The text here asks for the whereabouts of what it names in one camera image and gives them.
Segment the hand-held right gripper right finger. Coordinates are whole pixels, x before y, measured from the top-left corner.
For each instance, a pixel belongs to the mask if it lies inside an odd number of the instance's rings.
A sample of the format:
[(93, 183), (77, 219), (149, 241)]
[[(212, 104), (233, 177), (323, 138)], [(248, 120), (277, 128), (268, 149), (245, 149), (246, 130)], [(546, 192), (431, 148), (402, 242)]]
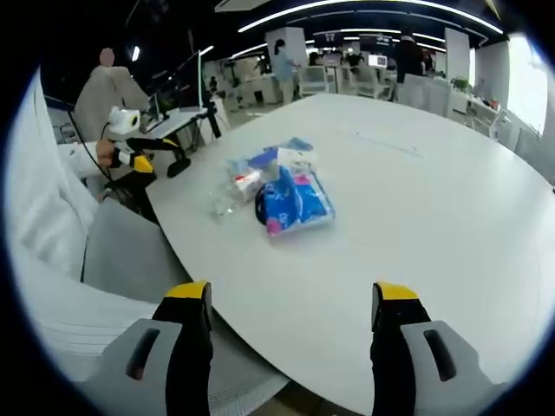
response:
[(376, 282), (372, 296), (374, 415), (479, 415), (504, 393), (478, 352), (432, 320), (413, 290)]

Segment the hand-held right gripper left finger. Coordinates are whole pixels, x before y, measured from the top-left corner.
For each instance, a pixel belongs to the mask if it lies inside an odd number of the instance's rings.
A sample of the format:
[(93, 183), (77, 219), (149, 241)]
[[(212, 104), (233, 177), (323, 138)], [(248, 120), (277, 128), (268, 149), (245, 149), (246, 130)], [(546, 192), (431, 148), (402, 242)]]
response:
[(178, 285), (104, 349), (84, 393), (104, 415), (207, 415), (211, 332), (210, 283)]

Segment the person's left hand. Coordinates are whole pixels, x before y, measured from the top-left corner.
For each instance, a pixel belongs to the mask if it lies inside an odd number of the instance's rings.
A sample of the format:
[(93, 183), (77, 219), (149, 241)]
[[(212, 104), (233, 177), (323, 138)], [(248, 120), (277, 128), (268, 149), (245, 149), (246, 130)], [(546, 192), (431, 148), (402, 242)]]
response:
[(114, 160), (114, 142), (108, 139), (101, 139), (96, 142), (96, 159), (101, 167), (110, 167)]

